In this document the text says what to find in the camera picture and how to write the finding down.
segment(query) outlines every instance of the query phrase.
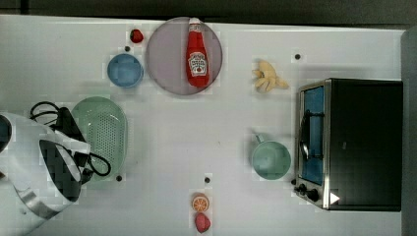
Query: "toaster oven door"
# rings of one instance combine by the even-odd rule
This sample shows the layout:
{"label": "toaster oven door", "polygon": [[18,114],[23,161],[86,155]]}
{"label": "toaster oven door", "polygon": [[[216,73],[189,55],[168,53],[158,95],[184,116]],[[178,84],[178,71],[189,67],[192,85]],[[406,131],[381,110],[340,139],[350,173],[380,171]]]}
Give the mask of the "toaster oven door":
{"label": "toaster oven door", "polygon": [[323,185],[325,88],[302,91],[299,135],[299,175],[302,179]]}

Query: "toaster oven window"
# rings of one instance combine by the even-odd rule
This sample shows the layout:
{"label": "toaster oven window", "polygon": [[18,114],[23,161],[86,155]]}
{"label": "toaster oven window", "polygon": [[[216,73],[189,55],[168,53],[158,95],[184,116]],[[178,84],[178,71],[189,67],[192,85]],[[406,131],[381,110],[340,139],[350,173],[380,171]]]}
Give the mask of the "toaster oven window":
{"label": "toaster oven window", "polygon": [[[304,93],[304,114],[325,112],[325,89],[317,87]],[[303,157],[302,178],[318,185],[323,184],[323,121],[324,116],[310,116],[308,156]]]}

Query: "banana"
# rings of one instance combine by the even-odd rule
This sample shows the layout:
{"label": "banana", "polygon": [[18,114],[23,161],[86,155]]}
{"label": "banana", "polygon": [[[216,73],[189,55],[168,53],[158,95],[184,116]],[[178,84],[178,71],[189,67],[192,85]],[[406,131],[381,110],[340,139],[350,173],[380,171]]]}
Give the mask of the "banana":
{"label": "banana", "polygon": [[260,88],[262,85],[266,85],[265,92],[271,91],[275,87],[282,89],[288,89],[288,83],[276,75],[276,71],[273,66],[265,60],[259,62],[259,70],[253,70],[252,72],[258,77],[255,82],[255,87]]}
{"label": "banana", "polygon": [[278,78],[278,83],[277,84],[282,89],[288,89],[289,88],[288,83],[285,80],[281,79],[281,78]]}
{"label": "banana", "polygon": [[267,86],[266,91],[271,91],[275,87],[276,87],[276,79],[275,78],[271,78],[269,80],[269,85]]}
{"label": "banana", "polygon": [[275,69],[268,61],[260,61],[260,71],[264,73],[265,78],[276,78]]}
{"label": "banana", "polygon": [[263,85],[267,81],[267,78],[259,78],[257,82],[255,83],[255,87],[259,88],[261,85]]}

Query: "toaster oven knob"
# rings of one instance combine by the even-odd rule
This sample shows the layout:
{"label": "toaster oven knob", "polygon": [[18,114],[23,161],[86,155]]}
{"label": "toaster oven knob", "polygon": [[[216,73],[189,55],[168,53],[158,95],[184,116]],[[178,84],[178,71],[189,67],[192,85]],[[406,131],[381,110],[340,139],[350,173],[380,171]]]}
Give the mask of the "toaster oven knob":
{"label": "toaster oven knob", "polygon": [[311,201],[316,202],[319,199],[319,192],[317,190],[309,190],[306,192],[307,198],[309,198]]}
{"label": "toaster oven knob", "polygon": [[295,192],[299,192],[300,195],[306,195],[307,187],[304,184],[300,184],[300,186],[294,188]]}

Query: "red fruit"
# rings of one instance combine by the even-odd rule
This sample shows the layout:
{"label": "red fruit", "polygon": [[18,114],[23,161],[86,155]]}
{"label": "red fruit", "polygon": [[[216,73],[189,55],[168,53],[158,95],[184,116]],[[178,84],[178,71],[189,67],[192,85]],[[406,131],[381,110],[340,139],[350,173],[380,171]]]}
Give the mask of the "red fruit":
{"label": "red fruit", "polygon": [[131,31],[131,40],[135,43],[140,43],[144,40],[144,35],[138,29],[133,29]]}
{"label": "red fruit", "polygon": [[196,216],[196,227],[197,230],[200,233],[204,233],[209,230],[209,227],[211,226],[211,223],[209,222],[209,219],[207,216],[205,216],[203,213],[198,213]]}

